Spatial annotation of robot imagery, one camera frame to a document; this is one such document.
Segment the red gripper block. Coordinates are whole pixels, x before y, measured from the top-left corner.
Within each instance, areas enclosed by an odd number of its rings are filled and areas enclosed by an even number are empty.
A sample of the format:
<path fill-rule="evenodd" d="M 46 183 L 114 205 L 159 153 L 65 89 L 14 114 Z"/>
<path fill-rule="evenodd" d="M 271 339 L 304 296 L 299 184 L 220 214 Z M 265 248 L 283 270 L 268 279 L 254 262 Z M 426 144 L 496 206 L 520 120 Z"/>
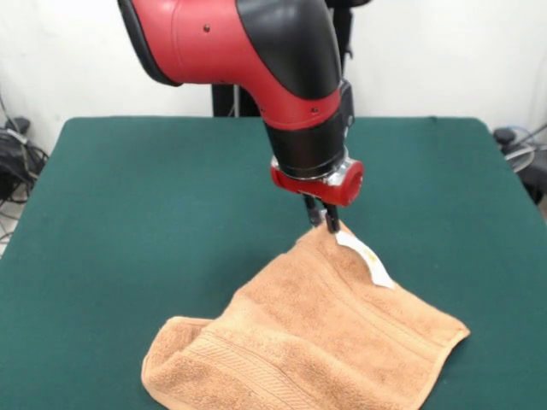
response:
<path fill-rule="evenodd" d="M 303 194 L 309 222 L 312 226 L 320 225 L 320 210 L 316 207 L 315 198 L 323 201 L 323 217 L 327 229 L 332 234 L 340 231 L 338 207 L 348 207 L 359 195 L 364 166 L 360 161 L 344 160 L 332 173 L 317 179 L 294 179 L 285 175 L 276 160 L 270 164 L 273 183 L 289 192 Z"/>

